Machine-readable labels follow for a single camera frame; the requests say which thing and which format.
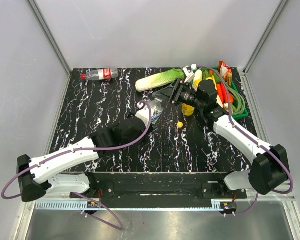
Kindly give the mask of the clear blue-cap water bottle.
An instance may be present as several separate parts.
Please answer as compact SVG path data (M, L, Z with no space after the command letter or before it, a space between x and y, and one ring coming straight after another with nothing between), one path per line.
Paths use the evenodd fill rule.
M150 101L149 105L151 107L151 112L152 112L151 123L155 125L159 120L162 112L164 111L164 108L161 105L161 101L158 99L154 99Z

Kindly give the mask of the yellow juice bottle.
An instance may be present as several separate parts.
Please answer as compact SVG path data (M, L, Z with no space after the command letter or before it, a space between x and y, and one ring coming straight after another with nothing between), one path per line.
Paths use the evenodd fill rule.
M181 112L184 116L192 116L194 114L195 108L193 106L187 105L185 103L182 104Z

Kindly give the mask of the yellow bottle cap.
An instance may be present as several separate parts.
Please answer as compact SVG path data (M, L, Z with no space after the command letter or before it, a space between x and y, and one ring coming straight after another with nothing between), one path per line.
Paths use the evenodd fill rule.
M182 122L178 122L178 123L177 123L177 127L178 127L178 128L182 128L182 127L183 127L183 123L182 123Z

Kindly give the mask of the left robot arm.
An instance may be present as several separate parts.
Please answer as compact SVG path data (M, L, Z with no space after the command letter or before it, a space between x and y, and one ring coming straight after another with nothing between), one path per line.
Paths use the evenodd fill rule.
M140 142L148 133L153 113L148 108L104 127L68 147L40 157L24 154L17 158L21 200L36 201L47 194L77 192L88 198L97 195L99 186L86 174L63 175L62 172L105 154L120 151Z

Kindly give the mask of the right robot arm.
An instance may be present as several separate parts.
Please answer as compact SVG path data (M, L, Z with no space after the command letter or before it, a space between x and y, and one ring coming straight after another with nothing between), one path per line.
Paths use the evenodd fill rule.
M218 92L212 80L203 80L196 90L179 78L175 83L155 91L152 96L172 105L194 107L202 124L228 140L251 163L249 170L228 173L217 186L218 194L229 198L239 189L255 190L261 195L277 193L277 188L289 179L286 149L273 146L238 124L230 113L217 103Z

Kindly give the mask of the red-label soda bottle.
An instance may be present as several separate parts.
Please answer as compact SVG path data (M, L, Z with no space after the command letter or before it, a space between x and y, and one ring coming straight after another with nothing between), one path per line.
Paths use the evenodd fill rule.
M81 79L85 81L103 81L111 80L119 76L119 70L117 68L102 68L91 70L81 75Z

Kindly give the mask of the toy napa cabbage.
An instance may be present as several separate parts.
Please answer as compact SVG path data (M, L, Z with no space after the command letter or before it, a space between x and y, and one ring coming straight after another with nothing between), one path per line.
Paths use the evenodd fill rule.
M172 84L177 79L183 79L184 77L185 74L181 69L173 68L165 72L156 73L137 80L135 83L135 89L138 92L144 92Z

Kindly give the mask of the toy white radish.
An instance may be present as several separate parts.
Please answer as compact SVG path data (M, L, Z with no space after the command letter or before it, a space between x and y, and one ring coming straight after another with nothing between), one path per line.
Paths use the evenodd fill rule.
M197 87L202 80L203 80L203 72L201 69L198 69L194 73L193 85Z

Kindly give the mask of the toy orange carrot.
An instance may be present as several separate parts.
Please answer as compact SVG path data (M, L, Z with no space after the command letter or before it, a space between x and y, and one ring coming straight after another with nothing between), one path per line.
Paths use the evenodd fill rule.
M216 85L218 96L220 97L220 100L222 104L228 103L228 97L226 93L226 88L223 83L219 83Z

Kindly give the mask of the red snack packet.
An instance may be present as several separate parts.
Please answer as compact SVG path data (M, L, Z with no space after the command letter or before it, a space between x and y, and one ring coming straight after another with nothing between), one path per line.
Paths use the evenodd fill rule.
M233 75L232 69L224 61L219 62L218 71L225 81L228 81Z

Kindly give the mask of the toy green beans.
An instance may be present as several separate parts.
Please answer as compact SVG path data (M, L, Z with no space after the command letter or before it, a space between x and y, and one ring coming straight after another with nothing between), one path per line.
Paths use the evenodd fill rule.
M206 80L208 77L214 76L216 84L222 84L222 81L218 77L218 75L213 71L209 70L207 68L202 68L201 69L203 72L203 79ZM231 82L231 85L229 83L226 84L225 89L229 91L229 102L231 105L231 111L232 111L232 117L235 120L240 120L244 117L248 116L248 110L246 108L246 101L243 98L243 96L237 91L235 84ZM222 104L221 99L218 95L217 91L217 97L216 97L216 102L219 104L221 108L225 108L225 110L228 112L229 111L229 103L224 103Z

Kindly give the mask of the green plastic basket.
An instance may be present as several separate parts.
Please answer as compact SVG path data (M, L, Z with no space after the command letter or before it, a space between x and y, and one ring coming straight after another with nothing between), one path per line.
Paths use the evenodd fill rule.
M213 69L219 72L223 80L226 82L226 86L224 86L219 76L213 70L203 67L194 71L194 79L191 82L192 87L197 90L201 81L212 80L217 91L216 103L228 112L229 101L231 105L232 117L235 120L240 120L247 117L248 110L246 107L246 101L239 93L235 85L235 70L230 68L223 61L219 63L219 67L214 67Z

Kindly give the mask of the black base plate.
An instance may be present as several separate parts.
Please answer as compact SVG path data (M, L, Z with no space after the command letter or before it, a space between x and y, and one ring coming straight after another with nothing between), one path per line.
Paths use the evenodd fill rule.
M245 200L243 189L229 190L226 173L213 172L89 172L83 196L101 198L111 209L210 208L212 200Z

